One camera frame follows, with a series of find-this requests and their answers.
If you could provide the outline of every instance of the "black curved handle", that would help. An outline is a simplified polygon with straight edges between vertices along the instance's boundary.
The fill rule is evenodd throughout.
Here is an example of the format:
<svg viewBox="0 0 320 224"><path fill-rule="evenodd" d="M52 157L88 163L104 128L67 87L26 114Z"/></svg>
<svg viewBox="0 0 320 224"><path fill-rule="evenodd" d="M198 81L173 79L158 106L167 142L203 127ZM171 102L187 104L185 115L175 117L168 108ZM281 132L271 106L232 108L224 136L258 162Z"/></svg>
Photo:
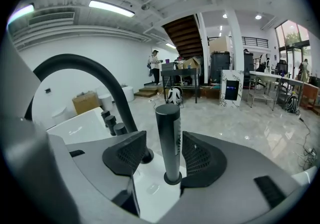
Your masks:
<svg viewBox="0 0 320 224"><path fill-rule="evenodd" d="M111 72L109 72L103 65L84 56L75 54L60 54L47 59L33 72L42 82L50 74L64 69L82 70L100 80L113 96L126 130L129 133L137 131L137 126L132 117L126 96L120 84L111 74ZM25 114L25 118L28 120L32 120L32 104L33 99Z"/></svg>

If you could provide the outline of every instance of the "tiled floor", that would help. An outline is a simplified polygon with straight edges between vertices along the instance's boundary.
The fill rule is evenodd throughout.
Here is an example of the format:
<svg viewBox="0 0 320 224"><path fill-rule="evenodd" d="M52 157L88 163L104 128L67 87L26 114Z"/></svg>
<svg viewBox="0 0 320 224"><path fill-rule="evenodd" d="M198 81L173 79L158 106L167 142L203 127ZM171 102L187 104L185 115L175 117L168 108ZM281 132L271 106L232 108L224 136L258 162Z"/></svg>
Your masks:
<svg viewBox="0 0 320 224"><path fill-rule="evenodd" d="M155 116L156 107L164 104L164 98L137 97L129 103L138 130L147 131L147 146L162 155L158 127ZM303 171L298 164L297 154L303 153L303 144L308 129L294 114L283 111L278 105L274 111L265 102L255 100L253 108L242 101L239 109L219 106L218 100L200 98L185 100L181 111L181 130L200 133L222 140L251 147L274 161L289 174ZM306 147L320 152L320 116L300 110L301 117L310 128ZM116 107L111 111L121 120ZM181 165L185 166L181 156Z"/></svg>

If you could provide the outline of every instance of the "wooden stair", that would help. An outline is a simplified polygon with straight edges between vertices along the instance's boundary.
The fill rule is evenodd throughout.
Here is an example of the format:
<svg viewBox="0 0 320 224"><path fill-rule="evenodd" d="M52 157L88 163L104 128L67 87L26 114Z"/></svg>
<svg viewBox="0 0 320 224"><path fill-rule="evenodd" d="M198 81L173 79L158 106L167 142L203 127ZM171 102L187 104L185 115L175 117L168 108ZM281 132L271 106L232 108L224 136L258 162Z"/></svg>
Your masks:
<svg viewBox="0 0 320 224"><path fill-rule="evenodd" d="M193 15L167 23L163 28L181 57L204 55L198 26Z"/></svg>
<svg viewBox="0 0 320 224"><path fill-rule="evenodd" d="M150 98L158 93L157 88L144 87L139 89L139 92L135 93L135 96Z"/></svg>

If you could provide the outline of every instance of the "white cylinder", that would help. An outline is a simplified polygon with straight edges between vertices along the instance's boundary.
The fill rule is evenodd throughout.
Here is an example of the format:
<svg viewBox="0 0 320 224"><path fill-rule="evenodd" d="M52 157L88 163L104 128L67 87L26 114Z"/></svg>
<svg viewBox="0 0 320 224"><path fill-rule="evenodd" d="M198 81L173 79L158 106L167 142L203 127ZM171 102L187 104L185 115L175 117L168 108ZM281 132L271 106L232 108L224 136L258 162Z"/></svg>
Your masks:
<svg viewBox="0 0 320 224"><path fill-rule="evenodd" d="M135 99L134 88L131 86L125 86L122 88L123 92L125 93L125 97L127 102L132 102Z"/></svg>
<svg viewBox="0 0 320 224"><path fill-rule="evenodd" d="M51 114L51 117L56 125L69 119L67 107L62 107Z"/></svg>
<svg viewBox="0 0 320 224"><path fill-rule="evenodd" d="M99 95L98 98L101 101L104 110L112 110L113 104L111 94Z"/></svg>

